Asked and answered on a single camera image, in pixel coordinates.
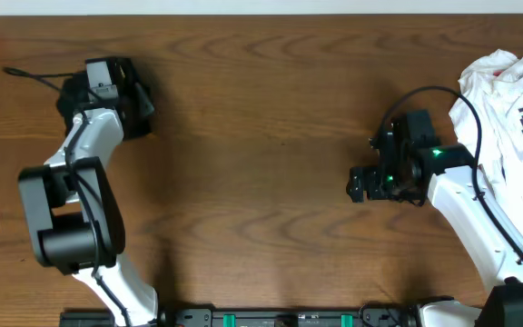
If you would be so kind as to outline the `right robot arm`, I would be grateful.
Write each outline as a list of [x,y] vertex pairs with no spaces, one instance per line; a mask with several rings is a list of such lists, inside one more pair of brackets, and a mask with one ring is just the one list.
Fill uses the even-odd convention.
[[379,161],[350,169],[351,200],[430,203],[455,231],[488,292],[480,308],[449,297],[419,303],[402,325],[523,326],[523,236],[481,183],[468,149],[441,144],[430,124],[407,123],[370,145]]

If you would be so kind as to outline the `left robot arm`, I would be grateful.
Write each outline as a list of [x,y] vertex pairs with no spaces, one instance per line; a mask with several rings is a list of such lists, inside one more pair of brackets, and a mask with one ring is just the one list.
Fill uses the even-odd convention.
[[115,148],[150,130],[148,90],[135,73],[92,69],[66,74],[57,90],[65,139],[44,164],[18,176],[35,259],[85,284],[109,311],[63,322],[153,325],[158,295],[126,256],[124,221],[106,175]]

